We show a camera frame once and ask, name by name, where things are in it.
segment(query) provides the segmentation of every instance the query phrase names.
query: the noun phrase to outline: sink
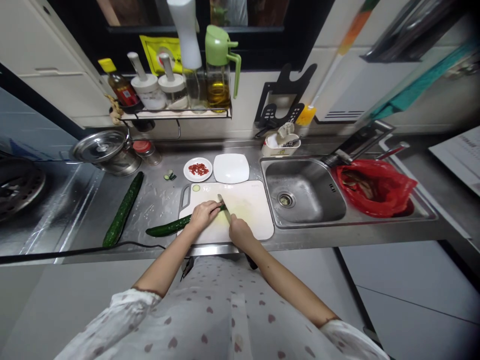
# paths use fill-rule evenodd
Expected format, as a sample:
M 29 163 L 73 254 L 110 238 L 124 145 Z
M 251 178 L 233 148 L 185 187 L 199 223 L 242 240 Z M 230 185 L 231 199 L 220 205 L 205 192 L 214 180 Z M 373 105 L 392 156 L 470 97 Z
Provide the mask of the sink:
M 437 213 L 414 189 L 407 209 L 391 218 L 358 211 L 343 195 L 336 174 L 318 158 L 260 160 L 273 220 L 279 228 L 312 228 L 436 220 Z
M 332 222 L 345 216 L 347 204 L 340 189 L 318 160 L 274 161 L 264 178 L 279 227 Z

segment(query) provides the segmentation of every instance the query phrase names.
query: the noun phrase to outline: power cord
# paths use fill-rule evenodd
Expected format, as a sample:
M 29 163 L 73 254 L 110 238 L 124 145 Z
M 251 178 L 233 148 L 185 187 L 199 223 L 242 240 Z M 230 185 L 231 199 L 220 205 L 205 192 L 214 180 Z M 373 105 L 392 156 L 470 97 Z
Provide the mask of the power cord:
M 166 249 L 165 246 L 159 245 L 159 244 L 145 245 L 135 241 L 123 241 L 110 247 L 89 247 L 86 249 L 60 251 L 60 252 L 44 252 L 44 253 L 37 253 L 37 254 L 0 256 L 0 265 L 46 260 L 46 259 L 67 258 L 71 256 L 97 253 L 97 252 L 107 252 L 110 249 L 119 248 L 124 245 L 135 245 L 135 246 L 138 246 L 141 248 L 147 248 L 147 249 L 153 249 L 153 248 L 161 248 L 164 250 Z M 189 260 L 189 259 L 190 259 L 190 256 L 185 257 L 185 260 Z

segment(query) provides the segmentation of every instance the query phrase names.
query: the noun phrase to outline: pot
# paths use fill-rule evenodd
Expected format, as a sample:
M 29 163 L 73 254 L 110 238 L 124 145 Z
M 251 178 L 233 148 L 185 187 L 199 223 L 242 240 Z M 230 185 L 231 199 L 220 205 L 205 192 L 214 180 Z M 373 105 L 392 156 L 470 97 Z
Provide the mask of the pot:
M 101 131 L 83 138 L 70 151 L 70 157 L 119 177 L 134 173 L 142 163 L 130 141 L 115 130 Z

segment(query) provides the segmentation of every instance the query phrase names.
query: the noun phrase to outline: small white plate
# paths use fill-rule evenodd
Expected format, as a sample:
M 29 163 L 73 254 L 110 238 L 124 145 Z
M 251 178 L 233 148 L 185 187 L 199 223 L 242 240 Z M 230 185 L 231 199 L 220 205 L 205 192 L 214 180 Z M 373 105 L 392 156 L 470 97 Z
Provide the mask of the small white plate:
M 220 154 L 213 161 L 215 180 L 223 184 L 238 184 L 250 177 L 250 166 L 243 154 Z
M 208 172 L 205 175 L 192 174 L 189 170 L 189 166 L 194 164 L 203 164 L 208 169 Z M 201 183 L 202 181 L 207 180 L 213 173 L 213 166 L 210 161 L 204 157 L 194 157 L 186 162 L 183 167 L 183 175 L 193 183 Z

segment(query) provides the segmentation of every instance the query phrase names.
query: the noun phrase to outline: pot lid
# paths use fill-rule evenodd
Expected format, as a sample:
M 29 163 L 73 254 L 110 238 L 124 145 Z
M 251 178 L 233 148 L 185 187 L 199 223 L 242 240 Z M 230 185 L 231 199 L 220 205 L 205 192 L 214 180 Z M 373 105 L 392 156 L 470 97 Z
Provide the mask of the pot lid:
M 71 151 L 71 156 L 84 163 L 99 163 L 115 156 L 124 142 L 125 135 L 119 131 L 101 131 L 80 140 Z

